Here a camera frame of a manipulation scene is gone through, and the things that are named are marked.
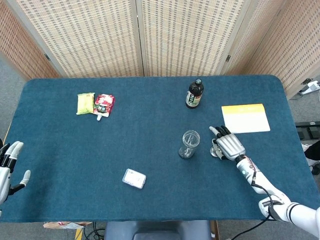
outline wicker screen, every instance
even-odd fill
[[[240,74],[270,28],[283,0],[259,0],[238,46],[231,53],[226,75]]]
[[[26,80],[59,77],[24,27],[1,0],[0,52]]]
[[[243,73],[273,74],[286,91],[320,64],[320,1],[290,0]]]
[[[137,1],[142,1],[146,75],[217,73],[244,0]]]
[[[68,77],[142,74],[131,0],[17,0]]]

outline small white box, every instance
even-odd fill
[[[142,189],[146,182],[147,176],[132,169],[127,169],[123,176],[122,182]]]

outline gray chair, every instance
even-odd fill
[[[194,221],[110,221],[107,240],[211,240],[210,222]]]

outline white robotic arm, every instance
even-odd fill
[[[225,127],[209,127],[215,137],[210,152],[214,157],[236,162],[236,167],[258,194],[268,197],[259,201],[259,209],[265,217],[290,222],[320,239],[320,207],[317,210],[291,202],[290,199],[265,177],[238,138]]]
[[[8,143],[0,149],[0,205],[7,200],[8,196],[23,189],[30,179],[31,172],[27,170],[21,182],[11,187],[11,175],[14,172],[18,155],[23,146],[23,142],[16,141],[12,145]]]

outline cable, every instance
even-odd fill
[[[93,224],[93,231],[91,231],[88,235],[86,235],[86,228],[83,228],[83,234],[85,237],[85,240],[90,240],[89,237],[93,235],[94,240],[104,240],[104,235],[99,234],[99,231],[105,231],[103,228],[97,229],[97,223],[94,221]]]
[[[263,191],[265,191],[265,193],[266,193],[266,194],[268,195],[268,197],[270,198],[270,204],[271,204],[271,206],[273,206],[274,203],[273,203],[273,201],[272,201],[272,198],[271,198],[270,193],[269,193],[263,186],[260,186],[260,185],[256,184],[257,169],[256,169],[255,164],[252,162],[251,158],[249,158],[249,157],[247,157],[247,156],[245,156],[245,157],[250,161],[250,163],[251,163],[251,165],[252,165],[252,167],[253,167],[253,170],[254,170],[253,176],[252,176],[252,181],[251,181],[251,186],[256,187],[256,188],[259,188],[259,189],[262,189]],[[250,232],[250,231],[253,230],[253,229],[256,229],[257,227],[261,226],[261,225],[264,224],[266,221],[268,221],[270,217],[271,217],[271,215],[270,215],[270,213],[269,213],[269,215],[268,215],[262,222],[258,223],[257,225],[251,227],[251,228],[248,229],[248,230],[245,230],[245,231],[243,231],[243,232],[238,233],[238,234],[237,234],[236,236],[234,236],[231,240],[234,240],[234,239],[236,239],[237,237],[239,237],[240,235],[245,234],[245,233],[247,233],[247,232]]]
[[[243,231],[243,232],[238,233],[238,234],[235,235],[231,240],[235,240],[235,239],[236,239],[237,237],[239,237],[240,235],[245,234],[245,233],[247,233],[247,232],[250,232],[251,230],[256,229],[257,227],[261,226],[262,224],[264,224],[264,223],[269,219],[269,217],[270,217],[270,214],[269,214],[262,222],[260,222],[259,224],[253,226],[252,228],[250,228],[250,229],[248,229],[248,230],[245,230],[245,231]]]

